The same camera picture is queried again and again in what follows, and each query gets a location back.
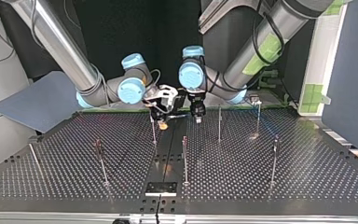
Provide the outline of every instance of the perforated metal table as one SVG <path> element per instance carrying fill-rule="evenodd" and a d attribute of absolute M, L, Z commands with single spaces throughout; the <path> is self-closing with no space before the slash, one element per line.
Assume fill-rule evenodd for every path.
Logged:
<path fill-rule="evenodd" d="M 40 165 L 29 148 L 2 162 L 0 212 L 358 221 L 348 219 L 358 218 L 358 159 L 345 147 L 288 108 L 263 110 L 257 138 L 254 110 L 224 110 L 222 117 L 221 143 L 218 111 L 210 110 L 201 124 L 170 121 L 155 146 L 147 113 L 78 114 L 33 144 Z M 271 185 L 276 134 L 282 150 Z M 108 187 L 94 153 L 97 138 Z M 146 197 L 152 182 L 176 183 L 176 196 Z"/>

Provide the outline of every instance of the green tape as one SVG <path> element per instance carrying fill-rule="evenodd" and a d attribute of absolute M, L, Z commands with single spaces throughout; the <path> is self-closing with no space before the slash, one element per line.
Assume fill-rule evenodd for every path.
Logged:
<path fill-rule="evenodd" d="M 324 85 L 306 84 L 302 104 L 300 106 L 301 113 L 317 113 L 319 104 L 322 102 L 322 89 Z"/>
<path fill-rule="evenodd" d="M 274 62 L 279 58 L 278 52 L 281 49 L 281 42 L 276 35 L 269 34 L 264 42 L 258 48 L 260 54 L 269 62 Z M 243 73 L 248 76 L 254 76 L 264 66 L 268 64 L 263 63 L 260 58 L 255 54 L 250 62 L 243 69 Z"/>
<path fill-rule="evenodd" d="M 344 0 L 335 0 L 331 6 L 325 11 L 324 15 L 339 15 L 341 8 L 344 5 Z"/>

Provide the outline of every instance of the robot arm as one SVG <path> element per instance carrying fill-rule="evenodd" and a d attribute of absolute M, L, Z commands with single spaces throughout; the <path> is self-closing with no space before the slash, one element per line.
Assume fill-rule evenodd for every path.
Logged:
<path fill-rule="evenodd" d="M 179 80 L 188 91 L 193 116 L 200 119 L 205 113 L 202 109 L 205 92 L 210 92 L 230 104 L 240 103 L 249 82 L 256 80 L 263 67 L 275 63 L 282 54 L 284 44 L 308 20 L 322 15 L 333 1 L 279 0 L 269 15 L 265 15 L 265 19 L 224 73 L 214 71 L 205 65 L 202 47 L 185 48 L 184 61 L 179 69 Z"/>
<path fill-rule="evenodd" d="M 35 33 L 64 73 L 77 88 L 76 98 L 83 107 L 98 107 L 122 101 L 170 113 L 176 89 L 157 86 L 141 54 L 127 56 L 121 62 L 124 76 L 107 80 L 92 65 L 65 27 L 56 17 L 47 0 L 6 0 Z"/>

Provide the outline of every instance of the blue panel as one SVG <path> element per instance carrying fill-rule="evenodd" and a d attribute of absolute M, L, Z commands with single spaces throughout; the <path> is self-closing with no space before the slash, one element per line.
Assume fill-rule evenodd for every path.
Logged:
<path fill-rule="evenodd" d="M 75 85 L 65 73 L 56 71 L 0 102 L 1 114 L 41 133 L 79 109 Z"/>
<path fill-rule="evenodd" d="M 358 0 L 348 5 L 327 95 L 323 123 L 358 147 Z"/>

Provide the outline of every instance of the metal pin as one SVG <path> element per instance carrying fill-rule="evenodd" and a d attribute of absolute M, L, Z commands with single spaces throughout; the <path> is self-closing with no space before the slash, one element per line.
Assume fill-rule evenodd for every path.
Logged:
<path fill-rule="evenodd" d="M 155 127 L 155 122 L 152 118 L 152 116 L 150 115 L 150 122 L 152 123 L 152 129 L 153 129 L 153 144 L 156 145 L 157 144 L 157 140 L 156 140 L 156 127 Z"/>
<path fill-rule="evenodd" d="M 222 107 L 219 105 L 219 143 L 221 142 L 221 122 L 222 122 Z"/>
<path fill-rule="evenodd" d="M 256 128 L 255 128 L 255 133 L 252 134 L 251 139 L 256 139 L 260 135 L 259 131 L 260 131 L 261 104 L 262 103 L 260 100 L 251 102 L 252 106 L 255 106 L 255 105 L 258 106 L 258 108 L 257 108 L 257 124 L 256 124 Z"/>
<path fill-rule="evenodd" d="M 28 146 L 29 146 L 30 149 L 31 149 L 32 155 L 33 155 L 33 157 L 34 157 L 34 160 L 36 161 L 36 165 L 37 165 L 37 168 L 39 169 L 40 174 L 42 175 L 43 178 L 45 178 L 44 175 L 43 175 L 43 172 L 42 172 L 42 167 L 40 166 L 40 161 L 39 161 L 39 159 L 38 159 L 37 156 L 36 156 L 36 152 L 35 152 L 35 150 L 34 150 L 34 146 L 33 146 L 31 143 L 28 144 Z"/>
<path fill-rule="evenodd" d="M 104 177 L 104 185 L 109 186 L 109 181 L 107 179 L 106 169 L 103 163 L 103 147 L 102 147 L 102 141 L 100 138 L 98 138 L 95 142 L 95 153 L 97 154 L 98 160 L 100 160 L 102 169 L 103 169 L 103 177 Z"/>
<path fill-rule="evenodd" d="M 40 166 L 39 159 L 37 158 L 36 153 L 34 152 L 34 146 L 31 143 L 28 144 L 28 146 L 31 149 L 32 155 L 34 157 L 34 160 L 36 161 L 37 165 Z"/>
<path fill-rule="evenodd" d="M 256 133 L 257 133 L 257 135 L 259 135 L 258 131 L 259 131 L 259 128 L 260 128 L 261 101 L 257 101 L 257 105 L 258 105 L 258 113 L 257 113 L 257 129 L 256 129 Z"/>
<path fill-rule="evenodd" d="M 184 157 L 184 161 L 185 161 L 185 186 L 188 186 L 190 183 L 188 182 L 187 179 L 187 137 L 183 136 L 183 157 Z"/>
<path fill-rule="evenodd" d="M 274 143 L 273 143 L 273 152 L 274 152 L 274 163 L 272 165 L 272 174 L 271 174 L 271 182 L 270 182 L 270 189 L 273 188 L 275 182 L 274 182 L 274 178 L 275 178 L 275 169 L 276 169 L 276 164 L 277 164 L 277 158 L 279 156 L 279 152 L 281 150 L 281 142 L 279 139 L 279 135 L 275 135 L 274 138 Z"/>

